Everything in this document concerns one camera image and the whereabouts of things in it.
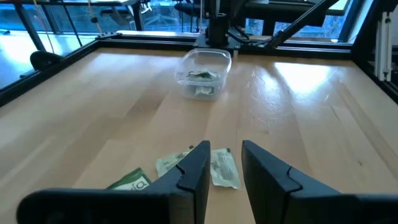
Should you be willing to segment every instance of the plastic container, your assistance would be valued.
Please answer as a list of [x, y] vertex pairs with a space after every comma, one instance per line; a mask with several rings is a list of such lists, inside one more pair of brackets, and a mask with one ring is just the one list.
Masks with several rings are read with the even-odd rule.
[[215, 100], [221, 95], [231, 64], [231, 54], [225, 50], [193, 49], [177, 66], [175, 80], [183, 96]]

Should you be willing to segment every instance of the wooden table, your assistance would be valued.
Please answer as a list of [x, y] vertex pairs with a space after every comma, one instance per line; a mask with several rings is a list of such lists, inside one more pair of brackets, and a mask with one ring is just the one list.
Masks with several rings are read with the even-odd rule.
[[185, 52], [99, 49], [0, 108], [0, 223], [47, 187], [103, 189], [203, 139], [233, 152], [241, 189], [210, 185], [207, 223], [254, 223], [250, 139], [342, 192], [398, 192], [398, 106], [353, 62], [240, 55], [218, 101], [183, 98]]

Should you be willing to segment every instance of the green label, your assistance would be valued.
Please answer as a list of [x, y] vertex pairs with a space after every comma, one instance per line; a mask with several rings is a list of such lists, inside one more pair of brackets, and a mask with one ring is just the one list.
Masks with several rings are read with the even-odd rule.
[[139, 167], [131, 173], [125, 175], [122, 179], [110, 185], [107, 189], [114, 190], [142, 190], [149, 186], [150, 179]]

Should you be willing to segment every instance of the window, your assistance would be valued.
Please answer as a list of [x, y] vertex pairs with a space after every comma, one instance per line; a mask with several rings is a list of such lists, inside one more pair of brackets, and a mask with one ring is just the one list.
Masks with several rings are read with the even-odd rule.
[[173, 1], [151, 1], [152, 8], [142, 15], [145, 30], [183, 32], [187, 27], [181, 26], [181, 20], [187, 22], [188, 15], [182, 15], [174, 9]]
[[11, 34], [6, 30], [25, 30], [12, 4], [0, 4], [0, 89], [14, 83], [31, 71], [30, 55], [36, 51], [33, 41], [24, 31]]
[[[93, 12], [98, 18], [98, 24], [103, 32], [113, 32], [116, 30], [129, 29], [128, 23], [126, 25], [118, 25], [109, 16], [101, 16], [101, 11], [105, 9], [111, 9], [106, 6], [93, 6]], [[65, 12], [63, 6], [50, 6], [50, 10], [55, 16], [55, 23], [59, 27], [60, 32], [73, 32], [72, 25], [69, 22], [67, 13]], [[73, 21], [78, 32], [95, 32], [98, 30], [96, 25], [91, 22], [91, 15], [88, 10], [88, 6], [67, 6], [69, 15]]]
[[262, 25], [264, 21], [260, 19], [246, 19], [245, 32], [247, 34], [262, 35]]
[[[303, 29], [298, 31], [294, 37], [325, 37], [328, 39], [338, 39], [340, 32], [343, 28], [345, 20], [347, 18], [349, 9], [351, 8], [354, 1], [359, 0], [351, 0], [349, 2], [349, 6], [346, 10], [345, 15], [343, 16], [326, 16], [325, 21], [323, 22], [322, 27], [316, 26], [305, 26]], [[274, 33], [278, 32], [281, 29], [285, 29], [290, 24], [284, 22], [277, 22], [275, 25]]]
[[[36, 9], [34, 5], [24, 5], [26, 12], [28, 13], [35, 29], [42, 31], [43, 27], [40, 25], [38, 18], [36, 17]], [[46, 17], [43, 14], [43, 10], [39, 6], [39, 11], [42, 15], [44, 22], [47, 27], [49, 26]], [[6, 30], [25, 30], [25, 27], [19, 19], [18, 13], [12, 4], [0, 4], [0, 29]]]

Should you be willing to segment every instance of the cable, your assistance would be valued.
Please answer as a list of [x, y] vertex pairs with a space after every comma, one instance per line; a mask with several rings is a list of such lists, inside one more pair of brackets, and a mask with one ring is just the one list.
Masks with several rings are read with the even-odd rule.
[[45, 25], [44, 20], [43, 20], [41, 14], [40, 14], [39, 6], [37, 5], [36, 0], [33, 0], [33, 3], [35, 4], [36, 13], [37, 13], [37, 18], [39, 19], [40, 25], [43, 27], [44, 32], [45, 32], [45, 34], [47, 35], [47, 38], [48, 38], [48, 40], [49, 40], [49, 42], [50, 42], [50, 46], [51, 46], [52, 53], [54, 54], [54, 47], [52, 46], [49, 33], [47, 32], [47, 26]]
[[88, 3], [88, 10], [91, 15], [91, 22], [96, 24], [99, 34], [102, 34], [101, 27], [98, 24], [98, 18], [94, 15], [93, 8], [91, 8], [91, 0], [87, 0], [87, 3]]
[[268, 42], [270, 42], [271, 41], [271, 38], [270, 39], [267, 39], [267, 40], [242, 40], [242, 39], [240, 39], [239, 37], [236, 37], [233, 33], [231, 33], [230, 31], [227, 31], [226, 32], [232, 39], [234, 39], [234, 40], [236, 40], [236, 41], [238, 41], [239, 43], [241, 43], [241, 44], [248, 44], [248, 45], [250, 45], [250, 46], [258, 46], [258, 45], [261, 45], [261, 44], [267, 44]]
[[246, 38], [247, 40], [250, 40], [250, 37], [243, 31], [241, 30], [241, 28], [237, 25], [234, 26], [236, 31], [238, 31], [244, 38]]

